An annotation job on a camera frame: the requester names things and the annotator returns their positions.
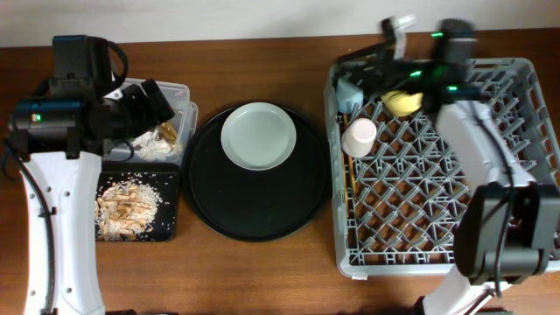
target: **clear plastic container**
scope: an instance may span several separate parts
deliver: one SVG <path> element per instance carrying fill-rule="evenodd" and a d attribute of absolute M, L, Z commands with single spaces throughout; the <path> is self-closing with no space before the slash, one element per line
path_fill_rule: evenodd
<path fill-rule="evenodd" d="M 143 81 L 144 80 L 139 79 L 127 79 L 122 84 L 121 89 L 124 89 L 131 84 L 140 85 Z M 198 108 L 195 103 L 191 102 L 189 88 L 186 85 L 160 81 L 157 81 L 157 85 L 175 111 L 175 116 L 170 120 L 170 123 L 177 131 L 177 142 L 175 143 L 173 150 L 168 153 L 152 153 L 149 157 L 143 157 L 143 155 L 135 154 L 135 156 L 127 163 L 170 162 L 181 167 L 186 145 L 196 129 Z M 115 91 L 111 96 L 120 97 L 120 92 Z M 123 161 L 129 156 L 130 150 L 123 144 L 114 148 L 110 154 L 103 158 L 103 160 Z"/>

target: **wooden table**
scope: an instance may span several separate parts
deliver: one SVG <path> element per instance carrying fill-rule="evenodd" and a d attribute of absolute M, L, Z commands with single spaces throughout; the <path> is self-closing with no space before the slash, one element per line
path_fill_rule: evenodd
<path fill-rule="evenodd" d="M 560 30 L 483 31 L 474 56 L 533 61 L 560 130 Z M 299 110 L 324 128 L 323 87 L 336 56 L 378 36 L 173 42 L 123 45 L 129 77 L 186 84 L 199 126 L 239 102 L 269 100 Z M 429 34 L 409 35 L 407 55 L 427 57 Z M 49 47 L 0 49 L 0 130 L 13 106 L 53 72 Z M 27 219 L 21 183 L 0 179 L 0 313 L 21 313 L 27 287 Z M 180 199 L 177 236 L 162 243 L 97 243 L 97 272 L 107 310 L 182 314 L 348 314 L 411 307 L 442 277 L 352 281 L 334 262 L 329 202 L 307 227 L 281 241 L 229 240 L 206 227 Z M 516 314 L 558 314 L 560 274 L 532 277 L 506 291 Z"/>

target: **white plate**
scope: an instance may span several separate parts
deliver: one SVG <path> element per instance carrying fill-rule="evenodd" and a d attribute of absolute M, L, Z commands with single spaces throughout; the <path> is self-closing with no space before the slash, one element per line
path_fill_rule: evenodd
<path fill-rule="evenodd" d="M 234 110 L 221 128 L 227 157 L 253 171 L 280 165 L 294 150 L 296 127 L 278 106 L 254 102 Z"/>

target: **dish rack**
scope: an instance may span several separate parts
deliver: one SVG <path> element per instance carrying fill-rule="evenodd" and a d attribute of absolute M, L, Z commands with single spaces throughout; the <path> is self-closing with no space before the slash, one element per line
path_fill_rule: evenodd
<path fill-rule="evenodd" d="M 332 164 L 332 217 L 339 271 L 368 276 L 442 275 L 454 264 L 453 229 L 472 192 L 452 148 L 422 112 L 394 117 L 381 100 L 352 115 L 337 112 L 331 67 L 325 120 Z M 560 183 L 560 149 L 536 72 L 527 59 L 471 59 L 468 81 L 490 98 L 509 149 L 539 182 Z M 365 117 L 377 127 L 374 148 L 351 158 L 340 136 Z M 547 271 L 560 270 L 555 235 Z"/>

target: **wire grid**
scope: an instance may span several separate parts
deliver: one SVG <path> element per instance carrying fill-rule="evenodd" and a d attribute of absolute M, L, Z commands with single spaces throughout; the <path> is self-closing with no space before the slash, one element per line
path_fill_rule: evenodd
<path fill-rule="evenodd" d="M 552 170 L 547 175 L 557 179 L 550 148 L 556 139 L 550 139 L 549 134 L 554 135 L 550 124 L 544 128 L 548 117 L 545 106 L 522 95 L 520 91 L 527 87 L 521 86 L 523 80 L 516 72 L 474 67 L 473 62 L 468 81 L 490 98 L 488 105 L 496 126 L 521 166 L 528 171 L 537 166 L 531 159 L 535 154 L 528 152 L 540 145 L 542 152 L 548 153 L 545 166 Z M 346 175 L 352 173 L 346 182 L 353 181 L 346 186 L 350 265 L 454 263 L 453 229 L 460 223 L 472 192 L 452 149 L 422 112 L 394 117 L 382 101 L 373 101 L 357 114 L 354 119 L 371 119 L 378 132 L 374 155 L 345 165 Z M 337 123 L 342 122 L 339 115 Z M 531 142 L 534 136 L 528 135 L 529 131 L 538 132 L 540 141 Z M 541 182 L 555 181 L 535 177 Z M 552 259 L 557 258 L 556 251 Z"/>

